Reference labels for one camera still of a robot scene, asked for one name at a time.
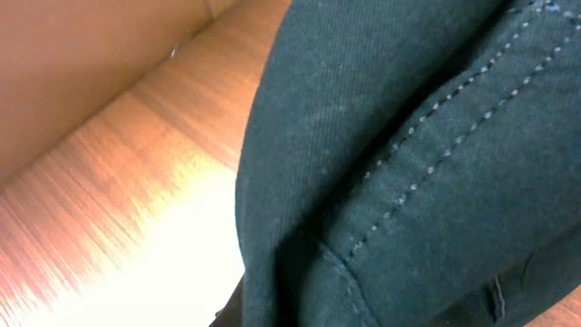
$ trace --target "dark green fabric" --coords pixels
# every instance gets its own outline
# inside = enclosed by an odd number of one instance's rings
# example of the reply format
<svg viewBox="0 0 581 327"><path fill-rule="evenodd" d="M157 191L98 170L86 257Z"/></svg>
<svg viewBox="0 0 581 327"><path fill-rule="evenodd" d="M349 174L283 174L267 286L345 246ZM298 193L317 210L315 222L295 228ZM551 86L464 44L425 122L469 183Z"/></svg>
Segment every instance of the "dark green fabric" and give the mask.
<svg viewBox="0 0 581 327"><path fill-rule="evenodd" d="M237 179L244 325L508 322L480 288L581 222L576 13L294 1Z"/></svg>

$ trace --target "wood grain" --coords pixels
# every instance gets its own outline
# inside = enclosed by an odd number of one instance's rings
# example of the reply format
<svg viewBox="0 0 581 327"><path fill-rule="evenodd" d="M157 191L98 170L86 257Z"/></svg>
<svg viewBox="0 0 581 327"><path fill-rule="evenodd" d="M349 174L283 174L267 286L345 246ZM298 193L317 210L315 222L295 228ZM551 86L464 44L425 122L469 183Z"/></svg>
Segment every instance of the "wood grain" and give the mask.
<svg viewBox="0 0 581 327"><path fill-rule="evenodd" d="M289 1L245 2L0 189L0 326L204 326L241 275L233 185ZM530 326L581 325L581 290Z"/></svg>

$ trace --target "stitching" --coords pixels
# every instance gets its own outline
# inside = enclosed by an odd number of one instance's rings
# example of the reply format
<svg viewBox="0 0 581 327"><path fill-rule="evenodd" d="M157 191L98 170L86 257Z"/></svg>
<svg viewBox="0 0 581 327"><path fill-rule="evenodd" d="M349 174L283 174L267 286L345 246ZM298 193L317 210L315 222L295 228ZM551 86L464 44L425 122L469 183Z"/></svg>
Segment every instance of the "stitching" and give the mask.
<svg viewBox="0 0 581 327"><path fill-rule="evenodd" d="M367 305L365 298L362 297L361 290L359 287L359 282L355 279L355 276L349 271L349 268L345 263L337 257L337 255L322 241L320 241L317 236L310 230L303 230L303 237L310 241L321 253L322 259L327 262L333 271L345 281L347 287L347 294L349 296L351 309L355 312L357 319L359 320L360 327L368 327L364 315L368 316L367 322L371 326L379 326L379 323L372 314L371 309Z"/></svg>
<svg viewBox="0 0 581 327"><path fill-rule="evenodd" d="M547 8L548 6L551 6L553 3L552 1L549 0L537 0L537 1L531 1L528 4L528 7L533 7L534 5L537 5L537 9L536 9L536 13L540 14L543 12L543 10L545 8ZM530 23L533 22L535 20L535 17L531 17L529 18L527 21L525 21L522 25L520 25L519 29L512 35L511 40L507 42L506 44L504 44L498 51L497 53L490 58L487 63L485 65L483 65L482 67L480 67L474 74L472 74L468 79L466 79L464 82L462 82L462 84L460 84L459 86L457 86L454 91L452 91L451 93L447 94L444 98L442 98L441 100L435 102L432 106L430 106L429 111L421 116L419 118L419 120L417 122L415 122L409 129L408 132L401 138L401 140L399 140L398 142L394 143L387 156L385 158L382 159L378 159L377 162L375 162L375 165L373 165L373 167L365 172L365 174L363 175L363 177L354 182L354 184L350 187L349 191L346 193L347 197L352 196L357 190L358 187L361 186L363 184L363 182L367 179L369 179L371 177L371 175L375 172L377 172L377 170L385 163L387 162L389 159L391 159L391 157L393 156L393 154L395 154L398 149L407 141L411 138L411 136L418 130L418 128L425 123L433 114L436 113L436 111L438 109L441 109L442 105L444 105L445 103L449 102L450 100L454 99L458 94L460 94L463 90L465 90L468 86L470 86L472 84L472 82L474 82L478 77L484 75L485 73L487 73L488 71L490 71L492 69L492 67L494 66L494 64L496 63L496 61L502 57L507 50L512 46L512 44L520 37L520 33L521 30L526 29L527 27L530 26ZM329 213L329 215L327 216L327 218L331 217L334 213L336 213L339 210L339 203L335 203Z"/></svg>
<svg viewBox="0 0 581 327"><path fill-rule="evenodd" d="M522 12L524 12L527 8L533 6L533 5L538 5L541 3L544 3L545 0L536 0L536 1L529 1L528 4L526 6L523 7L510 7L507 10L507 13L509 14L520 14Z"/></svg>
<svg viewBox="0 0 581 327"><path fill-rule="evenodd" d="M564 16L567 18L572 18L573 14L570 12L566 12L564 13ZM575 25L575 32L579 32L581 31L581 24L579 24L577 22L577 20L575 19L569 19L569 22L572 23L573 25ZM368 230L365 235L361 238L361 240L359 240L354 246L353 248L350 250L346 261L350 261L353 259L355 253L371 238L371 236L379 229L381 223L385 220L388 220L399 208L401 208L407 201L407 199L414 193L417 191L417 189L424 183L426 182L429 177L431 175L434 174L434 172L437 171L437 169L442 165L442 163L445 162L445 159L450 157L454 151L461 145L463 144L467 138L469 138L474 131L476 131L484 122L490 120L490 118L492 118L492 116L498 111L498 109L500 109L501 107L503 107L507 102L511 101L512 99L514 99L515 97L517 97L522 90L530 83L531 79L533 79L535 76L537 76L538 74L540 74L545 67L547 66L547 64L549 62L551 62L556 54L558 54L561 50L562 50L562 46L564 44L568 44L571 41L571 37L567 36L563 39L562 44L558 45L556 47L553 48L552 52L550 55L548 55L547 57L545 57L540 64L538 64L535 69L533 70L533 72L529 73L524 79L522 84L515 88L514 90L512 90L510 92L509 95L505 96L504 98L502 98L500 101L498 101L497 105L493 106L489 111L487 111L486 113L484 113L484 115L482 115L478 120L476 120L471 126L470 128L464 132L463 134L459 135L456 137L456 139L454 140L454 143L446 150L444 151L443 155L435 162L433 163L430 167L428 167L428 169L426 170L426 172L424 173L424 175L421 177L421 179L417 182L412 184L398 199L396 199L395 201L395 205L391 208L391 210L385 212L383 214L383 217L378 220L377 222L375 222L372 226L371 229Z"/></svg>
<svg viewBox="0 0 581 327"><path fill-rule="evenodd" d="M505 301L505 297L502 294L502 287L500 286L500 280L498 275L494 276L494 284L497 286L497 297L500 301L500 317L498 317L497 322L503 320L507 315L507 302Z"/></svg>
<svg viewBox="0 0 581 327"><path fill-rule="evenodd" d="M543 4L536 9L537 13L542 13L543 10L545 8L547 8L549 5L552 4L552 2L547 2L547 1L541 1ZM539 4L539 2L531 2L529 5L536 5ZM383 160L378 160L376 162L376 166L381 166L384 162L386 162L387 160L389 160L391 158L391 156L393 154L395 154L398 149L407 141L409 140L409 138L411 138L411 135L413 135L416 130L423 124L425 123L432 115L434 115L438 109L441 109L442 105L444 105L445 103L447 103L448 101L454 99L458 94L460 94L460 92L462 92L464 89L466 89L468 86L470 86L472 84L472 82L474 82L478 77L484 75L485 73L487 73L488 71L490 71L490 69L494 66L494 64L496 63L496 61L502 57L507 50L512 46L512 44L520 37L520 30L524 30L526 28L528 28L530 26L530 23L534 21L534 17L532 17L531 19L525 21L520 27L519 27L519 31L515 32L512 35L512 41L507 42L506 44L504 44L498 51L497 53L490 58L487 63L485 65L483 65L482 67L480 67L478 69L477 72L475 72L474 74L472 74L467 80L465 80L464 82L462 82L462 84L460 84L459 86L457 86L451 93L447 94L445 97L443 97L442 99L440 99L439 101L436 101L429 109L429 111L421 116L417 122L415 122L409 129L408 132L401 138L401 140L399 140L399 142L394 143L391 146L391 150L389 151L388 155L386 158L384 158ZM363 176L363 179L368 179L370 178L371 174L374 173L377 169L370 171L370 172L366 172L365 175Z"/></svg>

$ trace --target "seam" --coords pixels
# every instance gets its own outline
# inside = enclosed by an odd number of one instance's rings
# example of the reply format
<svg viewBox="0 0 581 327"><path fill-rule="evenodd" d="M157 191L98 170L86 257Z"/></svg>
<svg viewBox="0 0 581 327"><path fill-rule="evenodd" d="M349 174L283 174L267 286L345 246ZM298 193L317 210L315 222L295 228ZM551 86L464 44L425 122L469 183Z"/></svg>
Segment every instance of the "seam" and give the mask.
<svg viewBox="0 0 581 327"><path fill-rule="evenodd" d="M351 309L359 320L360 327L379 327L379 322L373 315L372 310L367 305L363 297L359 282L350 272L347 265L323 243L311 230L303 230L303 235L310 239L321 252L323 261L327 262L333 271L346 283L346 291L350 300Z"/></svg>
<svg viewBox="0 0 581 327"><path fill-rule="evenodd" d="M528 2L528 4L523 5L522 7L511 7L507 10L508 14L520 14L522 12L524 12L526 9L528 9L531 6L534 5L540 5L543 4L547 10L549 11L556 11L558 10L559 6L555 5L555 3L552 0L531 0ZM539 7L537 8L537 12L540 13L542 11L542 9Z"/></svg>
<svg viewBox="0 0 581 327"><path fill-rule="evenodd" d="M537 0L537 1L531 1L527 7L531 7L531 8L536 7L535 12L537 14L541 14L541 13L543 13L543 11L545 9L548 10L548 8L551 5L553 5L552 1ZM412 135L418 130L418 128L420 128L420 126L423 125L438 110L441 110L442 106L444 104L446 104L449 101L451 101L452 99L456 98L457 95L459 95L464 90L466 90L470 85L472 85L472 83L477 78L479 78L480 76L482 76L482 75L486 74L488 71L490 71L493 68L494 64L497 62L497 60L499 60L508 51L508 49L511 48L511 46L515 43L515 41L518 38L520 38L523 31L526 30L530 26L530 24L535 20L536 17L538 17L538 15L531 16L525 22L520 24L520 26L518 27L516 32L512 34L510 40L508 42L506 42L504 45L502 45L502 47L496 52L496 54L492 58L490 58L487 61L486 64L484 64L482 67L478 68L478 70L475 73L471 74L459 86L454 88L454 90L452 92L448 93L446 96L444 96L443 98L441 98L440 100L438 100L434 104L432 104L429 107L429 111L427 113L425 113L424 115L422 115L411 127L408 127L408 131L403 135L403 137L399 141L395 142L389 148L389 152L387 153L387 155L384 158L378 159L375 162L375 164L372 166L371 169L369 169L367 172L365 172L362 177L357 178L357 181L354 182L354 184L349 188L348 192L346 193L347 198L352 196L366 180L368 180L375 172L377 172L379 170L379 168L384 163L388 162L391 159L391 157L399 150L399 148L403 144L405 144L409 139L411 139ZM340 206L338 203L333 205L333 208L330 211L329 216L332 216L335 212L337 212L337 210L339 210L339 207Z"/></svg>
<svg viewBox="0 0 581 327"><path fill-rule="evenodd" d="M542 4L539 8L537 8L536 12L537 13L542 13L543 9L545 9L545 7L547 6L547 4ZM381 166L383 162L389 160L391 158L391 156L393 154L395 154L398 149L407 141L411 138L411 136L416 132L416 130L422 125L424 124L432 115L434 115L438 109L441 109L442 105L444 105L445 103L449 102L450 100L454 99L458 94L460 94L464 89L466 89L468 86L470 86L478 77L486 74L488 71L490 71L492 69L492 67L494 66L494 64L496 63L496 61L502 57L507 50L513 45L513 43L520 37L520 31L521 30L525 30L527 29L531 22L534 20L534 17L532 17L531 19L528 19L527 21L525 21L524 23L522 23L518 29L518 31L516 31L512 37L511 37L511 41L508 41L507 43L505 43L498 51L497 53L490 58L486 64L484 64L482 67L480 67L478 69L478 71L476 71L474 74L472 74L467 80L465 80L464 82L462 82L459 86L457 86L452 92L450 92L449 94L447 94L446 96L444 96L442 99L436 101L429 109L429 111L422 115L411 127L409 127L408 132L401 138L401 140L399 140L398 142L394 143L391 146L391 150L388 153L388 156L384 159L384 160L378 160L377 161L377 166ZM364 179L369 178L371 172L368 172L365 174Z"/></svg>
<svg viewBox="0 0 581 327"><path fill-rule="evenodd" d="M579 32L581 31L581 24L578 23L578 21L574 18L574 15L571 12L565 12L563 14L563 16L565 18L568 18L568 21L570 23L572 23L575 26L574 32ZM545 67L547 66L548 63L550 63L556 56L556 54L558 54L561 50L562 47L565 44L568 44L571 42L571 37L573 35L569 35L566 36L563 41L561 42L560 45L557 45L553 48L553 50L551 51L551 53L545 57L540 64L538 64L535 69L529 73L524 79L523 82L520 86L518 86L517 88L515 88L514 90L512 90L507 96L505 96L504 98L502 98L501 100L498 101L498 103L493 106L492 108L490 108L489 111L485 112L484 115L482 115L480 118L478 118L471 126L469 129L466 130L466 132L464 132L463 134L460 134L459 136L457 136L454 140L454 143L447 149L444 151L444 153L440 156L440 158L433 163L430 167L428 167L428 169L426 170L426 172L424 172L424 175L419 179L419 181L417 181L416 183L410 185L408 187L408 189L399 197L396 199L395 201L395 205L387 212L385 212L383 214L383 217L381 219L379 219L378 221L376 221L373 225L371 225L370 230L368 230L365 235L353 246L353 248L349 251L349 254L346 258L346 261L350 261L353 259L353 257L355 256L355 253L365 244L368 242L368 240L371 238L371 236L379 229L379 227L381 226L383 221L386 221L388 219L391 218L391 216L393 216L394 213L396 213L399 208L401 208L402 206L404 206L404 204L406 203L406 201L408 200L408 198L417 191L417 189L423 184L425 183L427 180L429 180L429 177L432 176L434 174L434 172L437 171L437 169L442 165L442 163L444 163L446 161L446 158L450 157L454 151L456 149L458 149L458 147L463 144L467 138L469 138L483 123L485 123L486 121L490 120L490 118L492 118L492 116L500 109L502 108L506 103L508 103L509 101L513 100L514 98L516 98L522 91L523 89L526 88L526 86L530 83L530 81L535 78L537 75L539 75L541 72L543 72L545 70Z"/></svg>

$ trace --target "brown cardboard surface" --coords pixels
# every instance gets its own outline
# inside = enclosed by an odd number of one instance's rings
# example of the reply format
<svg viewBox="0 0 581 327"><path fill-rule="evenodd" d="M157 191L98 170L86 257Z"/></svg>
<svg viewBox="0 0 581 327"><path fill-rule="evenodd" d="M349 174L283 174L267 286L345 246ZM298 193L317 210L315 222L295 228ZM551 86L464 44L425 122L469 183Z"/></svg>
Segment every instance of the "brown cardboard surface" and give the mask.
<svg viewBox="0 0 581 327"><path fill-rule="evenodd" d="M0 0L0 181L232 3Z"/></svg>
<svg viewBox="0 0 581 327"><path fill-rule="evenodd" d="M289 0L232 9L0 186L0 326L208 326L235 167Z"/></svg>

